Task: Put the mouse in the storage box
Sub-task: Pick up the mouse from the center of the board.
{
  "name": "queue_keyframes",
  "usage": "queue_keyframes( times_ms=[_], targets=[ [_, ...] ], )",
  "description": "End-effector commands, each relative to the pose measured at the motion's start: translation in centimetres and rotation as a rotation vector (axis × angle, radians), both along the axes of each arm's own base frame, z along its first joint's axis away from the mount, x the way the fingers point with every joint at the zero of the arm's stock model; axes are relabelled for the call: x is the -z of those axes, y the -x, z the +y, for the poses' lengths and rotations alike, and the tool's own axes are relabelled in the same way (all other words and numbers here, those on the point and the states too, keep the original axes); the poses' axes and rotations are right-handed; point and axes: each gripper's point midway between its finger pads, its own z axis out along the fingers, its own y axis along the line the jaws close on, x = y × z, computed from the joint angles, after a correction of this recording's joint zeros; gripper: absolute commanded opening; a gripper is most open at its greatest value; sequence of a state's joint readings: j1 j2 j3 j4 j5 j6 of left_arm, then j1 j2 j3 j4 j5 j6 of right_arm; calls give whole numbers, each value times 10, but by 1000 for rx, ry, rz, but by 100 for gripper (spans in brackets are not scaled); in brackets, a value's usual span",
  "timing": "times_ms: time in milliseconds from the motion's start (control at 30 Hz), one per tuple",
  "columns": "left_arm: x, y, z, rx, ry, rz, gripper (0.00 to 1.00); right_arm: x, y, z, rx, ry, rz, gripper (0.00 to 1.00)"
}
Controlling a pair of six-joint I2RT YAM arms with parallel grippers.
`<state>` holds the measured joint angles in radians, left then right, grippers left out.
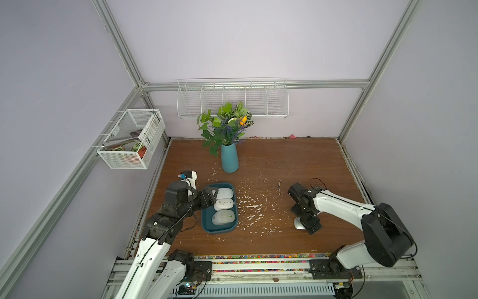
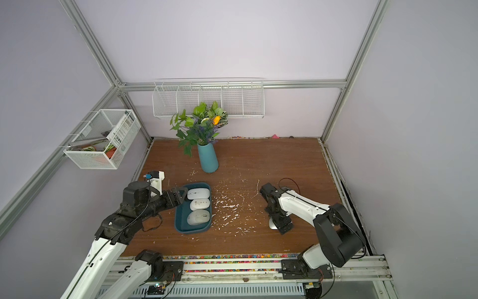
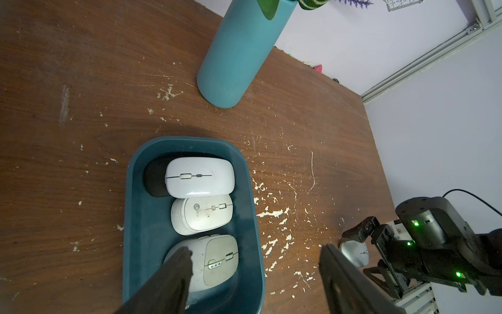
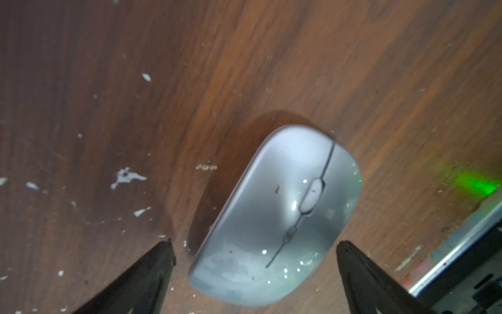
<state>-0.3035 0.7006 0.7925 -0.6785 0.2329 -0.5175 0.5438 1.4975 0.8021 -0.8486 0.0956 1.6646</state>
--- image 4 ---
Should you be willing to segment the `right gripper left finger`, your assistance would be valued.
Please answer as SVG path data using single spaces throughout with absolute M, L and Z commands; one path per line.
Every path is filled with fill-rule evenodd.
M 160 241 L 75 313 L 160 313 L 176 256 Z

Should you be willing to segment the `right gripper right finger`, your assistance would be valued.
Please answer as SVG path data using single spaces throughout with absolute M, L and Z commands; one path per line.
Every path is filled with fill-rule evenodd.
M 350 241 L 336 253 L 351 313 L 433 313 Z

